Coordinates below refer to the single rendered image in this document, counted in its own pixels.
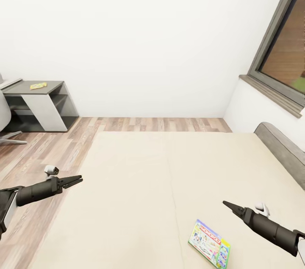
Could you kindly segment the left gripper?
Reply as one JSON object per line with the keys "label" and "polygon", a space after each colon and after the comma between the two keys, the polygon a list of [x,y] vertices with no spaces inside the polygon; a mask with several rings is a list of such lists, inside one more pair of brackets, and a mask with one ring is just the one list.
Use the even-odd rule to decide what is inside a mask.
{"label": "left gripper", "polygon": [[63,188],[70,188],[77,183],[82,182],[81,175],[75,175],[65,178],[54,177],[51,180],[45,180],[39,182],[32,187],[32,199],[33,202],[49,198],[53,195],[60,194],[63,192]]}

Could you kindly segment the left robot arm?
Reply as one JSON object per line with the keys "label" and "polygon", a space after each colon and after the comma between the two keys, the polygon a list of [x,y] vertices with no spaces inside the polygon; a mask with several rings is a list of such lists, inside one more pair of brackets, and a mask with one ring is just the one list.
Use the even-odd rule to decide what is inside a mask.
{"label": "left robot arm", "polygon": [[44,172],[47,174],[44,182],[28,187],[20,185],[0,190],[0,240],[18,207],[60,194],[63,188],[70,188],[83,181],[81,175],[59,179],[55,176],[59,173],[59,169],[52,165],[47,165]]}

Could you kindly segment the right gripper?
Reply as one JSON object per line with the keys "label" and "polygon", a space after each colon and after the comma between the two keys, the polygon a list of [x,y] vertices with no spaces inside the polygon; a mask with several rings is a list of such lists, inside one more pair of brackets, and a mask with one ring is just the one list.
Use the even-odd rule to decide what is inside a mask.
{"label": "right gripper", "polygon": [[265,216],[257,214],[249,207],[243,208],[227,201],[223,201],[223,204],[228,206],[234,214],[241,218],[252,231],[277,245],[276,235],[278,227],[280,226],[278,223],[273,222]]}

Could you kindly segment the board game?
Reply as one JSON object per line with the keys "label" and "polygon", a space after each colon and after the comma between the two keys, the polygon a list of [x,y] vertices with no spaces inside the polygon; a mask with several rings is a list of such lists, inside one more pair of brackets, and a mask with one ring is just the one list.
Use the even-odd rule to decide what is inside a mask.
{"label": "board game", "polygon": [[189,243],[216,269],[227,269],[231,244],[197,219]]}

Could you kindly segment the jigsaw puzzle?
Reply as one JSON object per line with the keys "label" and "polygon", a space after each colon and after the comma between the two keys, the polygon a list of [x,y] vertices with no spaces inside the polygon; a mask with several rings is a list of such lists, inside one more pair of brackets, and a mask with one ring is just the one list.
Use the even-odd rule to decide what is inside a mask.
{"label": "jigsaw puzzle", "polygon": [[36,89],[36,88],[42,88],[43,86],[46,86],[47,83],[41,83],[41,84],[34,84],[30,86],[30,89]]}

